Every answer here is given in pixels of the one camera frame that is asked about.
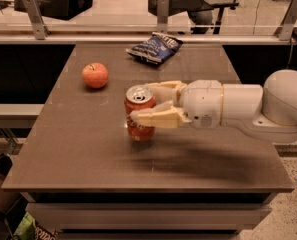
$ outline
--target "soda can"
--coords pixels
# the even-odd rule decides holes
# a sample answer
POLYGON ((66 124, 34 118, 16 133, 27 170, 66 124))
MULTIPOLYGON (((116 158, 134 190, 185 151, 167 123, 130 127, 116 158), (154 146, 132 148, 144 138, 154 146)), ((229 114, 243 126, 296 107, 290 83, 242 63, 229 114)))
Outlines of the soda can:
POLYGON ((156 105, 152 91, 144 85, 135 85, 128 89, 125 98, 125 109, 127 114, 127 129, 129 136, 135 141, 147 141, 152 138, 155 127, 145 127, 134 122, 130 113, 133 110, 152 108, 156 105))

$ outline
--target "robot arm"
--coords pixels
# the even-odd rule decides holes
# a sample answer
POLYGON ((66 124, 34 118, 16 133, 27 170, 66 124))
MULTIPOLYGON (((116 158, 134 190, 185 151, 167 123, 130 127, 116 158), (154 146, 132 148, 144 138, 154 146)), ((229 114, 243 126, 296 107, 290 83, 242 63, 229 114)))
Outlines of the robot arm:
POLYGON ((233 127, 267 141, 297 140, 297 71, 277 71, 263 88, 216 80, 198 80, 189 85, 171 83, 148 85, 157 93, 157 100, 164 103, 133 111, 133 120, 162 128, 185 123, 204 129, 233 127))

